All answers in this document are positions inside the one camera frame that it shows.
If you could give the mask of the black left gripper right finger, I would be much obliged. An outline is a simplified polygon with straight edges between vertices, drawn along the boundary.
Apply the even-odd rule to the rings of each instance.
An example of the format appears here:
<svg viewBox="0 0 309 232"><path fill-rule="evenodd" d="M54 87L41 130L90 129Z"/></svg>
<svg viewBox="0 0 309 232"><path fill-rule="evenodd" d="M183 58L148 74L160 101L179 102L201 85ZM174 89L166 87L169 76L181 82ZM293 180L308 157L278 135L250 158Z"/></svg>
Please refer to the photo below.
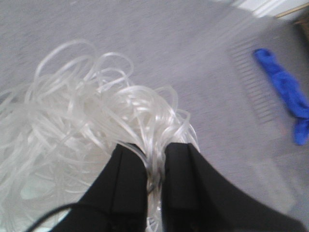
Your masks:
<svg viewBox="0 0 309 232"><path fill-rule="evenodd" d="M165 150L162 220L165 232L305 232L298 220L231 184L192 144Z"/></svg>

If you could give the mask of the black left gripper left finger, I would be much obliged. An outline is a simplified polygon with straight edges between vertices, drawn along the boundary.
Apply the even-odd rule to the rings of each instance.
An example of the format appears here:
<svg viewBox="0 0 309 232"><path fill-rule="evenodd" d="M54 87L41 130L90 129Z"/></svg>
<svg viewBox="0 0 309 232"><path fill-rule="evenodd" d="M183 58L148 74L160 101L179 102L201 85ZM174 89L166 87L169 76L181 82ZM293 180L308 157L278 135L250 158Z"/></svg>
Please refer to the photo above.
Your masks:
<svg viewBox="0 0 309 232"><path fill-rule="evenodd" d="M100 208L72 209L56 225L57 232L143 232L147 218L147 174L141 159L117 145L80 203Z"/></svg>

